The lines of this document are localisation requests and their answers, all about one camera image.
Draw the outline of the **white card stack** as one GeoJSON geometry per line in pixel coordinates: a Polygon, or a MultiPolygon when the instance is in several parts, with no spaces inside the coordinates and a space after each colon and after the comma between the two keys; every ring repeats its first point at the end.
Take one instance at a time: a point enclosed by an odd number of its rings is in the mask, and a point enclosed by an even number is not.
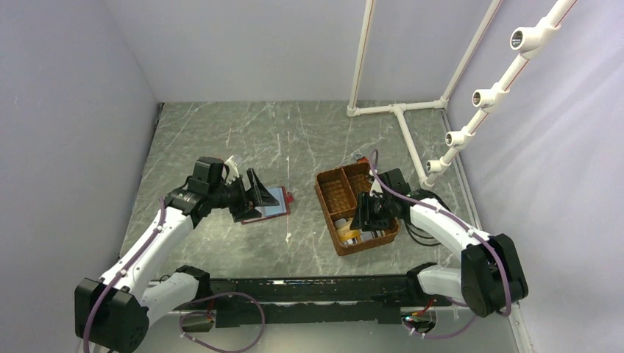
{"type": "MultiPolygon", "coordinates": [[[[352,223],[352,218],[340,218],[337,221],[335,221],[334,227],[335,230],[339,227],[344,226],[345,224],[348,225],[349,227],[351,226],[352,223]]],[[[366,242],[366,241],[370,241],[376,238],[381,238],[385,235],[385,232],[383,230],[375,230],[375,231],[363,231],[360,229],[361,232],[361,242],[366,242]]]]}

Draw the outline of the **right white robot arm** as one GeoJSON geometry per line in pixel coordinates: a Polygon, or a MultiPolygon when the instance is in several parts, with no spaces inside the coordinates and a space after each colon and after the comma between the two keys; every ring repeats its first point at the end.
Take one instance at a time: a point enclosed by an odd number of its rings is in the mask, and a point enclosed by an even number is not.
{"type": "Polygon", "coordinates": [[[513,240],[504,233],[490,235],[452,213],[430,190],[412,189],[400,169],[374,177],[370,191],[355,193],[352,229],[381,231],[400,219],[450,250],[457,268],[426,263],[407,273],[409,302],[423,305],[433,296],[458,300],[474,314],[508,315],[513,303],[529,289],[513,240]]]}

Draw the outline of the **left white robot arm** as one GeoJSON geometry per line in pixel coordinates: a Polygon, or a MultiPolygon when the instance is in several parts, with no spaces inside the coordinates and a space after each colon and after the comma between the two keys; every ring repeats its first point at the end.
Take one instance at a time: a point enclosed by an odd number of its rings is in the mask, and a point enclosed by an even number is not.
{"type": "Polygon", "coordinates": [[[159,210],[130,250],[97,279],[84,278],[74,291],[75,333],[82,350],[92,345],[110,352],[134,352],[149,328],[173,309],[205,307],[218,298],[210,274],[184,265],[152,285],[169,253],[213,210],[226,209],[235,222],[260,218],[262,207],[280,205],[247,169],[248,183],[235,157],[200,157],[184,183],[159,200],[159,210]]]}

